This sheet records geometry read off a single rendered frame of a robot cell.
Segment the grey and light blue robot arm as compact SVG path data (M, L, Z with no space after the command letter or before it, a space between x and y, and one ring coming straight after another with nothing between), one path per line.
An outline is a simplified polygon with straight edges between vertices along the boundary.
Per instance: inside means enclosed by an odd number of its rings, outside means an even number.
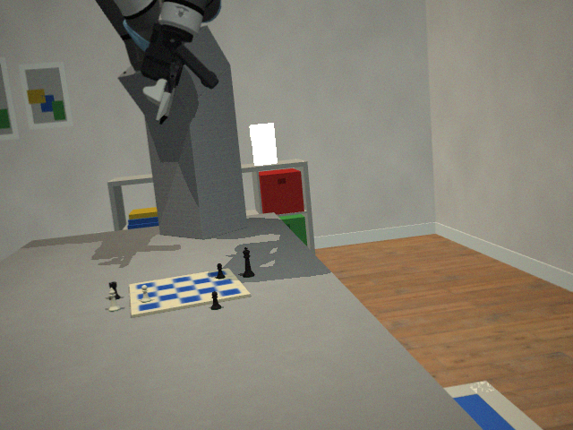
M136 71L141 69L146 48L150 44L154 22L186 30L195 37L199 34L201 24L213 21L221 9L221 0L96 0L96 2L124 41L130 63ZM184 45L185 42L181 42L175 52L201 79L205 87L213 89L218 84L217 76Z

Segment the blue and cream chessboard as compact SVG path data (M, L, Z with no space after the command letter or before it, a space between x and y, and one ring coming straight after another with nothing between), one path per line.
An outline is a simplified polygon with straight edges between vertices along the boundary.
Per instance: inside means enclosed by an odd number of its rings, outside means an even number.
M132 318L213 304L213 291L218 293L219 303L251 297L229 268L222 272L224 279L217 279L216 270L129 284ZM147 303L141 302L143 285L151 298Z

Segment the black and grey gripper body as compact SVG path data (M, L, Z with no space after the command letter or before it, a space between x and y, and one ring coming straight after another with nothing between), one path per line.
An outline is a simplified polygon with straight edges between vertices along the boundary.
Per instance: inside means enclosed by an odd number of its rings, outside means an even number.
M141 65L141 74L154 81L168 80L171 68L174 69L175 65L180 65L175 81L176 86L184 60L175 50L182 44L181 39L183 42L192 42L192 38L193 35L186 30L154 22L149 48L146 48ZM169 39L174 39L175 42L170 42Z

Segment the black rook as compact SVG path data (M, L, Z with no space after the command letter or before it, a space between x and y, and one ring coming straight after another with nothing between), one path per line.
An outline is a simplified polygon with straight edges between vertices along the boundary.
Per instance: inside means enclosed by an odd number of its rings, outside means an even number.
M115 294L116 294L115 299L119 299L120 296L117 294L117 291L116 291L116 282L112 282L112 284L111 284L111 282L110 282L110 283L109 283L109 287L110 287L110 288L113 288L113 289L115 290Z

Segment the white pawn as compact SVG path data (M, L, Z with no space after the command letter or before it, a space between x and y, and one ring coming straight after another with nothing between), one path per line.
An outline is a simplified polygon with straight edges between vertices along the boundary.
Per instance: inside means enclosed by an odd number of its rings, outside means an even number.
M146 286L146 285L143 285L143 286L141 287L141 289L142 289L141 292L143 292L143 298L142 298L141 302L142 302L142 303L147 303L147 302L151 301L151 298L149 298L148 293L147 293L147 291L148 291L148 290L147 290L147 286Z

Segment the black king chess piece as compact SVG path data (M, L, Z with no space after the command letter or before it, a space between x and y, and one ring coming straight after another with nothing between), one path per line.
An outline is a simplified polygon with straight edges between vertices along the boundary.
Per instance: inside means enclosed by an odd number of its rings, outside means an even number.
M250 251L247 250L247 248L245 247L245 250L243 251L243 253L244 253L244 258L245 258L245 272L244 272L243 277L244 277L244 278L253 277L253 276L254 276L254 273L253 273L252 270L251 270L251 265L250 265L250 261L249 261L249 257L250 257L249 253L250 253Z

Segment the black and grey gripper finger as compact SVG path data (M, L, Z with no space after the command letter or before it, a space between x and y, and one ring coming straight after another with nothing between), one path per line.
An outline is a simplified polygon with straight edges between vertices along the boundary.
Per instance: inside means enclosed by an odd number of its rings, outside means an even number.
M156 101L160 105L156 121L158 121L167 112L167 107L175 86L175 78L177 76L179 66L180 65L176 64L174 69L171 68L168 80L159 79L155 86L144 87L142 90L145 96Z
M170 99L170 101L169 101L169 105L168 105L168 108L167 108L167 112L166 112L166 114L160 119L160 124L161 124L161 125L162 125L162 124L165 122L165 120L168 118L169 111L170 111L170 108L171 108L171 105L172 105L172 101L173 101L173 97L174 97L174 93L175 93L175 88L174 88L174 90L173 90L171 99ZM148 98L148 97L147 97L147 99L148 99L149 101L151 101L152 103L156 104L157 106L160 106L159 103L157 103L156 101L154 101L154 100L152 100L152 99L150 99L150 98Z

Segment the white bishop chess piece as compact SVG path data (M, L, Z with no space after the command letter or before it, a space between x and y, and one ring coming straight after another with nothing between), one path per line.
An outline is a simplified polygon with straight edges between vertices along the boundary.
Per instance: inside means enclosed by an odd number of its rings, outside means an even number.
M111 297L111 306L108 309L109 312L114 312L114 311L118 311L120 310L120 306L117 305L116 301L115 301L115 291L111 288L109 290L109 296Z

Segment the black pawn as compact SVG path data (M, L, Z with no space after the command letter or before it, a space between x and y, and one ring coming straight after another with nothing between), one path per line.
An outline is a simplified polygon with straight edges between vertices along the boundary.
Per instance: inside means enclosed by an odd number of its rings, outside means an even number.
M222 272L222 270L221 270L221 269L222 269L222 264L221 264L221 263L218 263L217 267L218 267L218 276L217 276L217 279L224 279L224 278L225 278L225 275L223 274L223 272Z
M218 310L218 309L220 309L220 308L221 308L221 305L218 303L218 300L217 300L217 298L218 298L218 293L217 293L216 291L213 291L213 292L211 293L211 295L212 295L212 298L213 298L213 305L212 305L212 307L211 307L211 310Z

